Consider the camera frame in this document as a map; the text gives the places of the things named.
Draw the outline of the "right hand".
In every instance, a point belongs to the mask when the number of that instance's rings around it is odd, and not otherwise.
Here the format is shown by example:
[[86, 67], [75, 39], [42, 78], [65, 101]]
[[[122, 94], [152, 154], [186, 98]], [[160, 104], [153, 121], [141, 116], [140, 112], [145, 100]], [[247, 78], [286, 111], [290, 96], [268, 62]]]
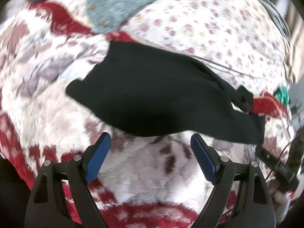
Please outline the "right hand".
[[268, 181], [267, 186], [273, 201], [276, 224], [280, 224], [287, 216], [291, 198], [288, 194], [284, 194], [279, 190], [280, 183], [277, 180]]

